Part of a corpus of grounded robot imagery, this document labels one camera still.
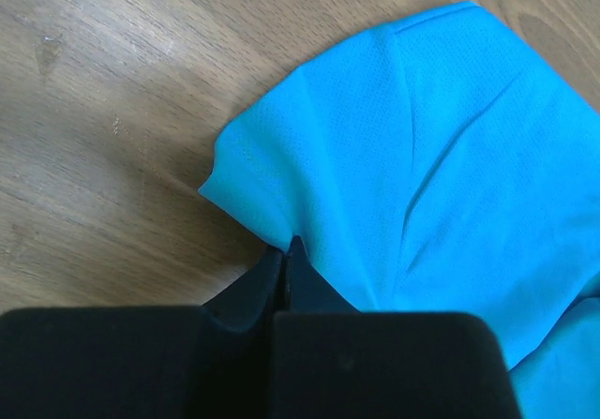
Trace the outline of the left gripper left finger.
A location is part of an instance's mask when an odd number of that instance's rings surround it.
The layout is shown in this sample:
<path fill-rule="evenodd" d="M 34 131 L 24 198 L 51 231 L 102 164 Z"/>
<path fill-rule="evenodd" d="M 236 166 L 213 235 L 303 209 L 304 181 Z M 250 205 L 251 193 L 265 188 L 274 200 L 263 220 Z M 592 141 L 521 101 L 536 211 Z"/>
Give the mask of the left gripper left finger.
<path fill-rule="evenodd" d="M 270 316 L 284 254 L 269 247 L 256 264 L 203 307 L 225 330 L 246 333 Z"/>

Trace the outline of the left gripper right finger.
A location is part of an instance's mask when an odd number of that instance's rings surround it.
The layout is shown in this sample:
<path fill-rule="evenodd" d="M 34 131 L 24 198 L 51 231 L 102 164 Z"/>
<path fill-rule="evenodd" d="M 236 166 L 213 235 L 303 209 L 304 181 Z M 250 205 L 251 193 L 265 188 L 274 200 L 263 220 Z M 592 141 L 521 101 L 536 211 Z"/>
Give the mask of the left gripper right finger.
<path fill-rule="evenodd" d="M 311 265 L 300 236 L 292 239 L 283 261 L 283 305 L 297 313 L 358 312 Z"/>

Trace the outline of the teal t shirt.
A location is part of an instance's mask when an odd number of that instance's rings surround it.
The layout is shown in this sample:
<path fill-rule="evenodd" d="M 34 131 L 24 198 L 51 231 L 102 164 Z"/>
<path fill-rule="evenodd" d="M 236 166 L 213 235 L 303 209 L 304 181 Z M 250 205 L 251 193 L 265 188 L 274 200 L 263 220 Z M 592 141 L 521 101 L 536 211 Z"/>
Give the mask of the teal t shirt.
<path fill-rule="evenodd" d="M 528 418 L 599 414 L 599 117 L 473 2 L 350 37 L 227 125 L 200 190 L 365 311 L 465 311 Z"/>

